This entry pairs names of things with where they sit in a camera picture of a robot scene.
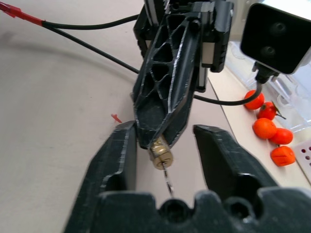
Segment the small orange fruit with stem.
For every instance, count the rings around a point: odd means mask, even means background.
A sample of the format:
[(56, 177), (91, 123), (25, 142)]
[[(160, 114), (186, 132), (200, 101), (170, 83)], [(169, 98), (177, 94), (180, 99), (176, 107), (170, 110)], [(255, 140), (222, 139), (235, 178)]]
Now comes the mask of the small orange fruit with stem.
[(272, 102), (265, 102), (261, 107), (257, 114), (257, 119), (266, 118), (269, 120), (273, 120), (276, 116), (281, 117), (282, 119), (286, 119), (276, 105)]

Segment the white perforated box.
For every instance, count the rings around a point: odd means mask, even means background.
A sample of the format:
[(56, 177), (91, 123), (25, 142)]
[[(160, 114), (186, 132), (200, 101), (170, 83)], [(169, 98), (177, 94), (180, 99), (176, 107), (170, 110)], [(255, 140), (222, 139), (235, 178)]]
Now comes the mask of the white perforated box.
[(296, 161), (311, 185), (311, 139), (293, 146)]

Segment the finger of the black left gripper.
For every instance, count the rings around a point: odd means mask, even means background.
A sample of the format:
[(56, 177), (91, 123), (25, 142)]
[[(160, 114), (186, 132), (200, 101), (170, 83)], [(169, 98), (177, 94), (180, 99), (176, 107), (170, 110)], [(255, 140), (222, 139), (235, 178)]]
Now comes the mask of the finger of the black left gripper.
[(187, 127), (190, 115), (192, 100), (197, 83), (197, 69), (193, 70), (192, 80), (189, 87), (189, 93), (186, 97), (186, 102), (178, 113), (176, 113), (163, 133), (163, 136), (168, 143), (169, 148), (172, 148), (178, 141), (182, 133)]
[(186, 102), (199, 35), (187, 30), (183, 34), (180, 51), (168, 58), (164, 51), (170, 49), (165, 44), (160, 50), (151, 47), (141, 66), (133, 88), (134, 116), (137, 137), (143, 149), (149, 149), (155, 140), (163, 136), (174, 115)]

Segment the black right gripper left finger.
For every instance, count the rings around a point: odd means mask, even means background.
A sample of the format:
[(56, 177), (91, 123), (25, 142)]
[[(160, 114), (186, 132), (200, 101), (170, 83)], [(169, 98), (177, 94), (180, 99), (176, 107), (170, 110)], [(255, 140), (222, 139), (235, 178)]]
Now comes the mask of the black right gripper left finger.
[(87, 233), (99, 195), (134, 190), (136, 174), (136, 124), (128, 121), (115, 127), (90, 161), (63, 233)]

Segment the clear plastic container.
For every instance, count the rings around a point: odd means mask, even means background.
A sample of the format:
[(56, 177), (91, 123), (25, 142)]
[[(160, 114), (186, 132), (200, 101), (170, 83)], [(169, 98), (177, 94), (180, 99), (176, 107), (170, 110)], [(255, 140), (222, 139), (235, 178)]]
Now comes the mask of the clear plastic container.
[[(247, 88), (256, 87), (252, 71), (255, 61), (240, 51), (238, 42), (230, 42), (225, 65)], [(279, 74), (263, 85), (262, 93), (280, 110), (280, 124), (298, 132), (311, 128), (311, 62), (300, 67), (294, 74)]]

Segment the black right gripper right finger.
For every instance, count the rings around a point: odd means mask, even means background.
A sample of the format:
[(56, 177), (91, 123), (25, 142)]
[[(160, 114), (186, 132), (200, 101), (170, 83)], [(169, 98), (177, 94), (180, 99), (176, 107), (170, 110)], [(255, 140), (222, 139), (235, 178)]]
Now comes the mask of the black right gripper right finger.
[(229, 132), (218, 127), (194, 125), (193, 133), (206, 184), (221, 200), (240, 197), (253, 202), (258, 189), (277, 186), (263, 165)]

